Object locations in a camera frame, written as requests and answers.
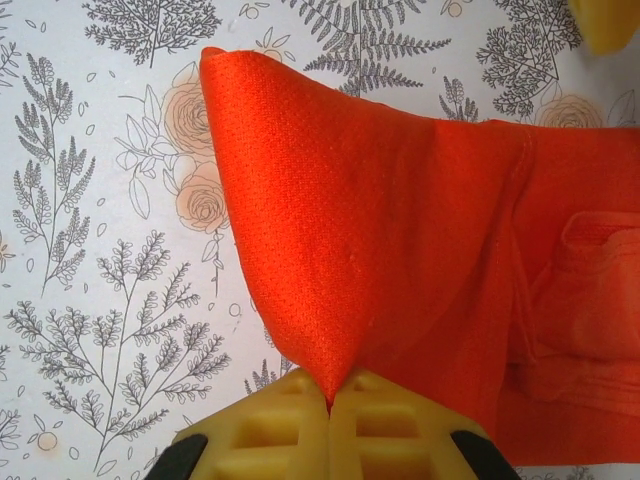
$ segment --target floral wallpaper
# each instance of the floral wallpaper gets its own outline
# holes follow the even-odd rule
[[[178,430],[295,367],[240,270],[206,45],[420,115],[638,121],[637,42],[592,58],[564,0],[0,0],[0,480],[142,479]]]

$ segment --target black rubber pad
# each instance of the black rubber pad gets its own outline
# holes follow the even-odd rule
[[[521,480],[490,440],[466,430],[452,433],[451,439],[478,480]]]
[[[145,480],[189,480],[209,440],[197,434],[166,448]]]

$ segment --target orange rose drawing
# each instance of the orange rose drawing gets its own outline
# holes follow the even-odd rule
[[[187,175],[176,198],[176,210],[184,226],[212,234],[228,225],[227,205],[215,163],[200,164]]]
[[[165,95],[164,105],[164,126],[173,146],[198,163],[215,162],[200,82],[173,87]]]
[[[602,127],[600,112],[587,100],[565,95],[547,103],[536,112],[535,124],[541,127]]]

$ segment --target yellow plastic part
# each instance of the yellow plastic part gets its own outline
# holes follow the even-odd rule
[[[180,432],[209,442],[190,480],[477,480],[451,439],[471,420],[368,371],[354,372],[331,418],[295,370]]]
[[[622,50],[640,27],[640,0],[569,0],[569,7],[596,55]]]

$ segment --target orange cloth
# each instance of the orange cloth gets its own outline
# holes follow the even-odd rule
[[[329,400],[358,365],[514,464],[640,462],[640,130],[422,118],[252,52],[200,74],[247,284]]]

